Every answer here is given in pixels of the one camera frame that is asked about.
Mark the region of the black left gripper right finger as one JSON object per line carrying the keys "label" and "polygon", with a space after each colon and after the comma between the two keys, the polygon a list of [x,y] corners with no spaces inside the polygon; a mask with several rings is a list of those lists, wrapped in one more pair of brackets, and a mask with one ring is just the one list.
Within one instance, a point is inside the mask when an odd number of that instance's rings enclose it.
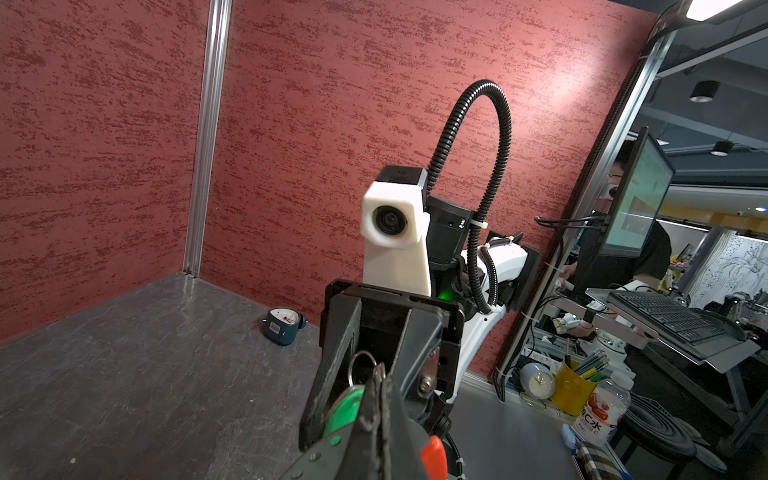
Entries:
{"label": "black left gripper right finger", "polygon": [[383,383],[383,478],[427,479],[419,439],[405,414],[403,399],[395,383]]}

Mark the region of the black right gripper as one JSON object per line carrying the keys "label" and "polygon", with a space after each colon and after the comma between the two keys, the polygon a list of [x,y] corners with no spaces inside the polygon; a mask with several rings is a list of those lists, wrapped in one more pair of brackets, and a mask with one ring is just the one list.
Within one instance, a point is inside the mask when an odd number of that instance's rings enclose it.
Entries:
{"label": "black right gripper", "polygon": [[463,326],[457,302],[343,279],[329,284],[321,360],[299,424],[299,450],[322,437],[337,378],[359,351],[385,365],[404,398],[427,398],[434,389],[456,393]]}

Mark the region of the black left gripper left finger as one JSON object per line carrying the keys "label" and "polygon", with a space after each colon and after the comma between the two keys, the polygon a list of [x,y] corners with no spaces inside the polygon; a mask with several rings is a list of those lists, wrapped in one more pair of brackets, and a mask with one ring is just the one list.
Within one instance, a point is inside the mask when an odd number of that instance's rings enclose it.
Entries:
{"label": "black left gripper left finger", "polygon": [[353,422],[336,479],[383,479],[383,383],[385,374],[375,371]]}

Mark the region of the perforated metal keyring red handle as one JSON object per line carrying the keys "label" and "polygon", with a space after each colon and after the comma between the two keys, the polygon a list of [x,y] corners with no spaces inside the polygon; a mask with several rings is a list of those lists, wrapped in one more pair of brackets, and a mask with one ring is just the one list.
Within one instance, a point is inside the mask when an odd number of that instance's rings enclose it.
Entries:
{"label": "perforated metal keyring red handle", "polygon": [[285,479],[447,479],[443,441],[407,414],[394,376],[378,363],[363,385],[350,382],[332,405],[356,414],[322,433],[283,474]]}

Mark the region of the green capped key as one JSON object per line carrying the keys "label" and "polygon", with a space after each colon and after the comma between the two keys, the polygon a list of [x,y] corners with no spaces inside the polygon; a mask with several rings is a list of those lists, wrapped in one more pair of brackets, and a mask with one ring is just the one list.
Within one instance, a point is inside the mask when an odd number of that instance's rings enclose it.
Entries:
{"label": "green capped key", "polygon": [[351,385],[342,392],[327,412],[324,437],[356,420],[364,393],[364,385]]}

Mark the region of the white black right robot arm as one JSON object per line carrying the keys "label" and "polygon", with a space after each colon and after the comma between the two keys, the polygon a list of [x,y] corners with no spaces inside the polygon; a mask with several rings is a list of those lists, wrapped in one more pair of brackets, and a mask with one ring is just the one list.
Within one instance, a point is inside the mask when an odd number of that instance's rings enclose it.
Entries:
{"label": "white black right robot arm", "polygon": [[436,196],[427,197],[426,212],[431,294],[343,279],[326,287],[301,450],[342,427],[343,396],[377,364],[396,381],[406,417],[446,439],[462,376],[495,324],[527,299],[539,254],[520,234],[482,239],[474,211]]}

